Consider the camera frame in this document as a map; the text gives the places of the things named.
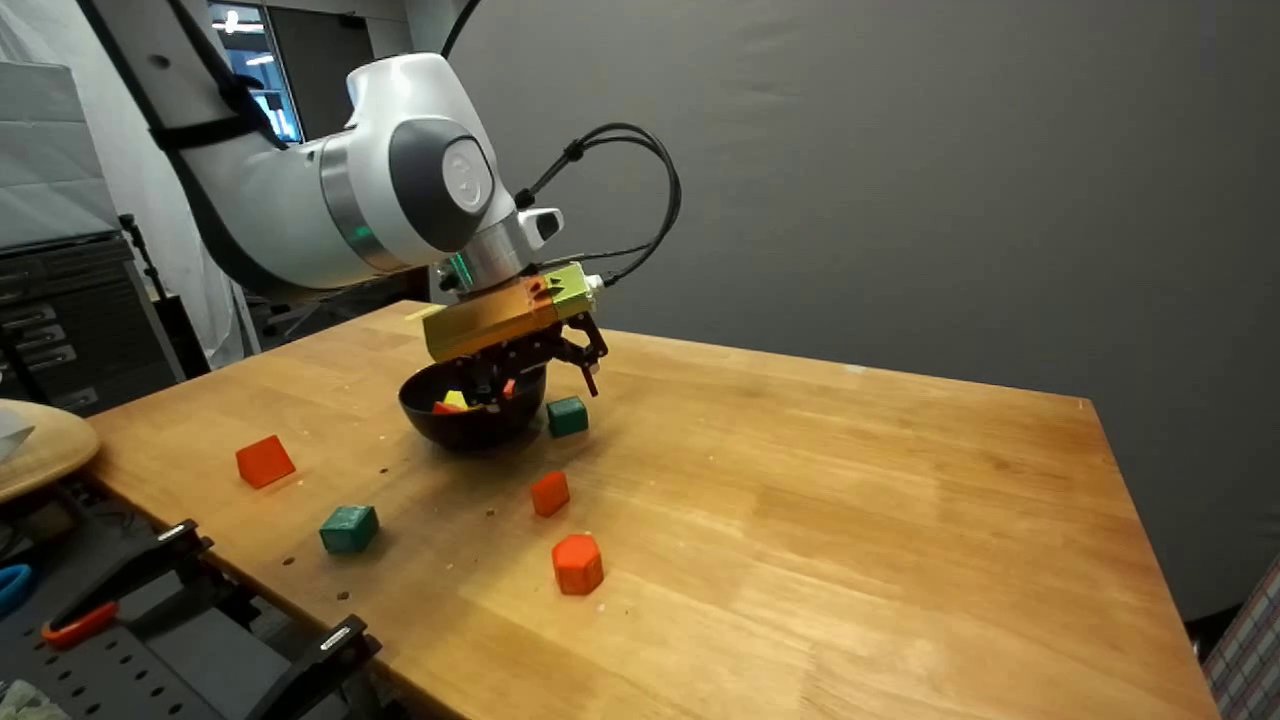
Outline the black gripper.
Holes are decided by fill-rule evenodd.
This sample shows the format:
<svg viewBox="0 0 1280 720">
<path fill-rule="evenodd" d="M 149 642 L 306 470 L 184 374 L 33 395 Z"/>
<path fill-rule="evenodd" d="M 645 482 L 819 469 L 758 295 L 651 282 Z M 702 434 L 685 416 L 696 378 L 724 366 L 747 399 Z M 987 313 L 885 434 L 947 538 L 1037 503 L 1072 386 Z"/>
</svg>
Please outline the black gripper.
<svg viewBox="0 0 1280 720">
<path fill-rule="evenodd" d="M 488 338 L 466 361 L 466 374 L 480 386 L 497 386 L 530 366 L 545 366 L 549 361 L 568 361 L 579 366 L 590 395 L 601 395 L 598 362 L 608 355 L 605 330 L 598 325 L 571 327 L 579 327 L 590 338 L 571 345 L 560 325 Z"/>
</svg>

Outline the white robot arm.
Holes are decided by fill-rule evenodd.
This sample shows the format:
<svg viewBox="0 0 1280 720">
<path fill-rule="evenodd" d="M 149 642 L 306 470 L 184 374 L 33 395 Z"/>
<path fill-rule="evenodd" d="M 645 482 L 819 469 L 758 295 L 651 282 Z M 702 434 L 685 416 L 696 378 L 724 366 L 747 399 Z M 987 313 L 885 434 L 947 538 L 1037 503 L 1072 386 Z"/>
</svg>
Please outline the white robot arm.
<svg viewBox="0 0 1280 720">
<path fill-rule="evenodd" d="M 167 157 L 207 254 L 253 290 L 337 290 L 446 262 L 428 355 L 502 390 L 549 361 L 608 355 L 579 259 L 536 267 L 555 208 L 521 208 L 442 51 L 362 64 L 340 133 L 286 143 L 188 0 L 76 0 Z"/>
</svg>

